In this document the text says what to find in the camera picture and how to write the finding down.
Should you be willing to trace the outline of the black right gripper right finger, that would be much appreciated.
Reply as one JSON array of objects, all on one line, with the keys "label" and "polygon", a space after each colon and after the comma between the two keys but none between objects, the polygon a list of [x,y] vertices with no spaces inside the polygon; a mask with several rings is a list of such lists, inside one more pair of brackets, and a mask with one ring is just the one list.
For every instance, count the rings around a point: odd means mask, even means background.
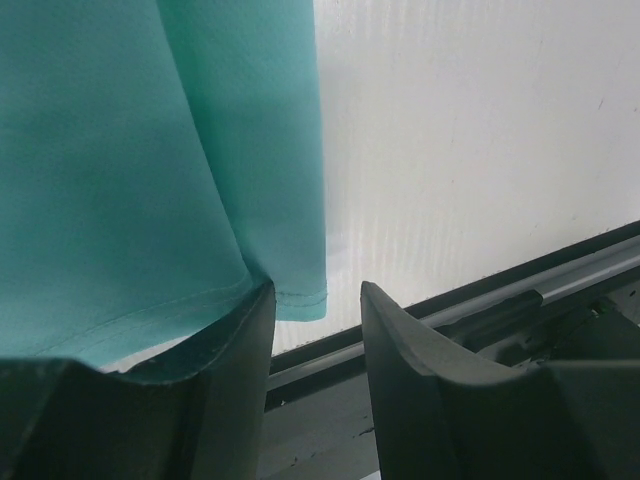
[{"label": "black right gripper right finger", "polygon": [[497,315],[523,318],[533,292],[455,332],[436,330],[379,286],[361,288],[380,474],[385,479],[635,479],[639,328],[580,312],[552,357],[525,369],[480,355]]}]

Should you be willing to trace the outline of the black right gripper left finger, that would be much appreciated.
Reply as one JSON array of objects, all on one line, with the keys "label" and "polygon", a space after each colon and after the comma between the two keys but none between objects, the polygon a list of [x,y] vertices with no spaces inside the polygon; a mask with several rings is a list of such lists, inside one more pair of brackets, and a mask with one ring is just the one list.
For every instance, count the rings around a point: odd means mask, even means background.
[{"label": "black right gripper left finger", "polygon": [[275,326],[263,285],[124,373],[63,358],[1,363],[5,479],[252,479]]}]

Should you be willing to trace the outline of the teal t shirt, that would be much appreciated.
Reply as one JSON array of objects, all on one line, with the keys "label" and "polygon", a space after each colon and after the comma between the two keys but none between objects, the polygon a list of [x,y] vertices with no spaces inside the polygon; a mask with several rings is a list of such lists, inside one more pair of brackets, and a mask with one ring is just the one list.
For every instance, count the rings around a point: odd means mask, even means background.
[{"label": "teal t shirt", "polygon": [[1,353],[95,366],[271,282],[327,307],[309,1],[1,5]]}]

